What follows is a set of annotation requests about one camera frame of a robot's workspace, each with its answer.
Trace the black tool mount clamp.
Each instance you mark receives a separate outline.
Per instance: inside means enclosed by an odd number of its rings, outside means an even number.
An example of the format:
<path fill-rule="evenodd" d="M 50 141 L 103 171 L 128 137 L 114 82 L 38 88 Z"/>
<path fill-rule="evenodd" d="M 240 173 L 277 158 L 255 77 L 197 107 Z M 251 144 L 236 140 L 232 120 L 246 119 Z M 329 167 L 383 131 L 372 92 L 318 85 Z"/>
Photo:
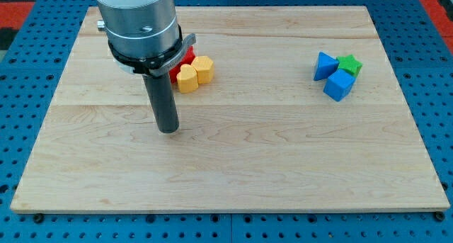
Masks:
<path fill-rule="evenodd" d="M 161 77 L 168 74 L 176 67 L 185 57 L 186 52 L 196 42 L 195 34 L 191 33 L 182 39 L 181 30 L 179 30 L 179 33 L 180 37 L 173 47 L 149 58 L 128 57 L 120 53 L 110 41 L 108 41 L 108 45 L 119 67 L 125 72 L 151 77 Z"/>

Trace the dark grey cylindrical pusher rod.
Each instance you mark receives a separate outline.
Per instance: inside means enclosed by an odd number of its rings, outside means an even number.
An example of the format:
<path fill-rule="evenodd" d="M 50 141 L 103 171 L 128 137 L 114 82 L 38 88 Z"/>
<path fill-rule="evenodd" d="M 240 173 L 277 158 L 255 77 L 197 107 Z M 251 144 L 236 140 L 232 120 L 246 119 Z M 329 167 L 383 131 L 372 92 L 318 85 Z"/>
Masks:
<path fill-rule="evenodd" d="M 169 75 L 144 75 L 143 80 L 157 128 L 162 133 L 175 132 L 179 127 L 179 119 Z"/>

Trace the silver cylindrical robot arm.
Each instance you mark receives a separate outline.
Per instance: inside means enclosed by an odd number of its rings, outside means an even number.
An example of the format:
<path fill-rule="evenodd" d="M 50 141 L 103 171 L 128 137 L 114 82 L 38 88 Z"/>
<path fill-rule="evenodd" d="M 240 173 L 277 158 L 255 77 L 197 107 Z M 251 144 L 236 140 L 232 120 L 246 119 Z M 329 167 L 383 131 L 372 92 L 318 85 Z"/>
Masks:
<path fill-rule="evenodd" d="M 115 60 L 140 74 L 147 89 L 157 128 L 179 127 L 169 72 L 195 44 L 195 34 L 183 36 L 174 0 L 96 0 Z"/>

